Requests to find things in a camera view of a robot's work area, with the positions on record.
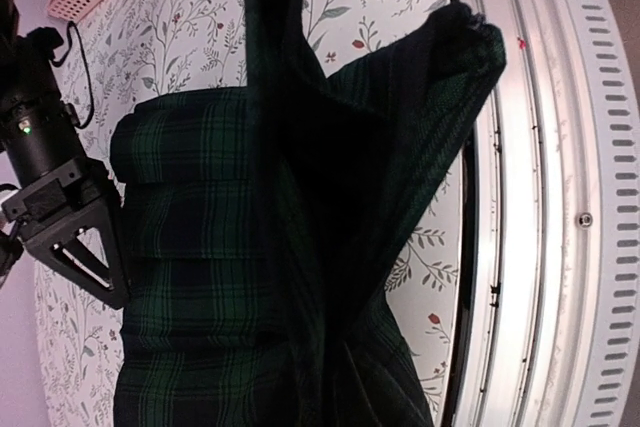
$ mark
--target clothing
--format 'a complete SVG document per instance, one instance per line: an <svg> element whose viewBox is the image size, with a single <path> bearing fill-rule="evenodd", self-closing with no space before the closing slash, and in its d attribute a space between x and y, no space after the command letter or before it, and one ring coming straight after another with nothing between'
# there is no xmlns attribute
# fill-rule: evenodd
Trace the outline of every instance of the clothing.
<svg viewBox="0 0 640 427"><path fill-rule="evenodd" d="M116 426L432 425L384 281L505 65L462 4L326 78L245 0L247 87L118 125L135 261Z"/></svg>

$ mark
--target screw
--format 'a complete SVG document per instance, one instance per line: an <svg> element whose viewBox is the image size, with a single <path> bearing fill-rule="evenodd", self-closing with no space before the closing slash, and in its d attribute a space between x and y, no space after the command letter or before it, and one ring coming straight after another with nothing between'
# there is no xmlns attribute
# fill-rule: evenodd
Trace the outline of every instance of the screw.
<svg viewBox="0 0 640 427"><path fill-rule="evenodd" d="M578 225L583 229L588 229L593 225L593 216L589 212L585 212L578 216Z"/></svg>

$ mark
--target folded cloth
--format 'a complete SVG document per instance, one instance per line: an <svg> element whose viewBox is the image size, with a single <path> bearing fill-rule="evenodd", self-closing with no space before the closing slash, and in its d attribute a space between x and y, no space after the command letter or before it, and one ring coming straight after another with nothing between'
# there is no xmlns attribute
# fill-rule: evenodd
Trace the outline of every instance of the folded cloth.
<svg viewBox="0 0 640 427"><path fill-rule="evenodd" d="M505 66L459 3L326 78L245 0L247 87L118 125L136 259L116 426L430 426L384 281Z"/></svg>

